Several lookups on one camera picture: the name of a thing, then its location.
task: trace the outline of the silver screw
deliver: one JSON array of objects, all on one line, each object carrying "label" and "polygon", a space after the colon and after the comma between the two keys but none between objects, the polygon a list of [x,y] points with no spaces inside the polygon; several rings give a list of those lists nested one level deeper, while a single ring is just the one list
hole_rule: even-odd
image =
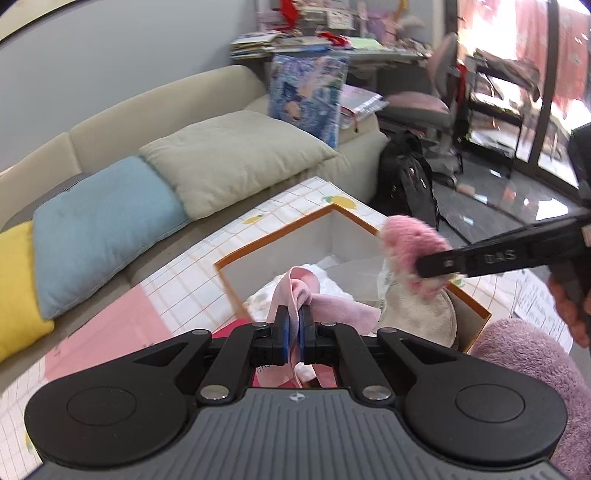
[{"label": "silver screw", "polygon": [[201,389],[201,396],[207,400],[223,400],[230,394],[223,385],[207,385]]},{"label": "silver screw", "polygon": [[363,389],[362,394],[368,400],[386,400],[392,396],[392,390],[382,385],[370,385]]}]

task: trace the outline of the beige sofa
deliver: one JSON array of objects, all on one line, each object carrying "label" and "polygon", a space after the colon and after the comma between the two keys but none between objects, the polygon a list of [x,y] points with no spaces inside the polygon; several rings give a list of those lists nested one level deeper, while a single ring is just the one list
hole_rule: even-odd
[{"label": "beige sofa", "polygon": [[[242,66],[200,73],[119,103],[55,137],[0,176],[0,227],[26,205],[77,174],[95,173],[137,154],[152,140],[207,118],[241,109],[266,113],[267,104],[265,86]],[[359,124],[358,132],[352,128],[341,131],[337,157],[190,223],[159,242],[89,300],[56,319],[50,335],[1,363],[0,392],[130,288],[221,226],[302,179],[318,175],[367,202],[375,191],[378,157],[385,143],[376,117],[371,116]]]}]

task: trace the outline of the cardboard box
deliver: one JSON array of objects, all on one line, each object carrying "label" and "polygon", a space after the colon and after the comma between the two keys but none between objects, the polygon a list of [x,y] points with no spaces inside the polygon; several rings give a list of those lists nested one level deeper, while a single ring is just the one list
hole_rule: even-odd
[{"label": "cardboard box", "polygon": [[[216,269],[237,317],[251,319],[244,302],[291,267],[320,264],[356,301],[378,301],[384,256],[378,231],[350,211],[331,204],[220,259]],[[447,287],[456,310],[459,349],[467,352],[491,317],[456,286]]]}]

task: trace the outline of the finger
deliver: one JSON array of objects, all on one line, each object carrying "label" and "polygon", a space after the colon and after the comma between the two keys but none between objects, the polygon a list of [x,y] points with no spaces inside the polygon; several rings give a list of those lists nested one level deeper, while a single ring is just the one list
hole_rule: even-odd
[{"label": "finger", "polygon": [[550,277],[548,289],[550,290],[550,293],[554,297],[556,303],[563,301],[566,298],[566,292],[564,291],[564,288],[556,281],[554,277]]},{"label": "finger", "polygon": [[577,322],[576,324],[571,325],[569,330],[575,342],[577,342],[583,348],[587,348],[589,346],[589,337],[587,336],[585,324],[583,322]]},{"label": "finger", "polygon": [[564,320],[567,325],[574,325],[579,320],[579,312],[576,305],[569,301],[564,300],[556,304],[556,312],[560,315],[560,318]]}]

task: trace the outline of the purple fluffy cushion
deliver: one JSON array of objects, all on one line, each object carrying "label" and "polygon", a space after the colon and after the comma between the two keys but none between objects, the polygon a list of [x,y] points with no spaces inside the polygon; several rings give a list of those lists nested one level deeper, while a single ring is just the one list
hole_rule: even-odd
[{"label": "purple fluffy cushion", "polygon": [[471,355],[542,380],[566,403],[569,419],[551,462],[571,480],[591,478],[591,390],[552,338],[518,319],[491,323]]}]

